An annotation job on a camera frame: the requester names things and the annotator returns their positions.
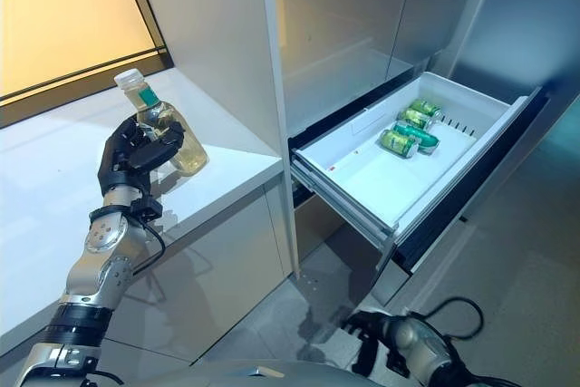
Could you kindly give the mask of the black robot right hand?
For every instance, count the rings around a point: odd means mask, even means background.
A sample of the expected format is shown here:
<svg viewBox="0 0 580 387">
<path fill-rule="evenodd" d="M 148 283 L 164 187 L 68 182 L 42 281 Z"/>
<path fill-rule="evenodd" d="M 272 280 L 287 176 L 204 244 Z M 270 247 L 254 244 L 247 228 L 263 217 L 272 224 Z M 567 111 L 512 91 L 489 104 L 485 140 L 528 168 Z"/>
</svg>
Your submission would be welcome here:
<svg viewBox="0 0 580 387">
<path fill-rule="evenodd" d="M 359 310 L 341 323 L 341 328 L 361 342 L 352 371 L 369 377 L 377 359 L 379 343 L 385 340 L 385 331 L 391 316 L 381 311 Z"/>
</svg>

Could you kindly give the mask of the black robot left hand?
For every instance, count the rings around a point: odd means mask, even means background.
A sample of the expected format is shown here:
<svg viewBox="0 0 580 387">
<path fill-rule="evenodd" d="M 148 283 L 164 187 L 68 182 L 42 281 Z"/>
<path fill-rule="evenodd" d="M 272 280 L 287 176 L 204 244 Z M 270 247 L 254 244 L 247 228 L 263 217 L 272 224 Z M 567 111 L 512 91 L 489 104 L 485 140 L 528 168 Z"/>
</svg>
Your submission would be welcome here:
<svg viewBox="0 0 580 387">
<path fill-rule="evenodd" d="M 171 160 L 180 150 L 185 130 L 178 121 L 156 140 L 151 140 L 134 114 L 106 140 L 97 177 L 103 196 L 117 186 L 150 194 L 150 173 Z"/>
</svg>

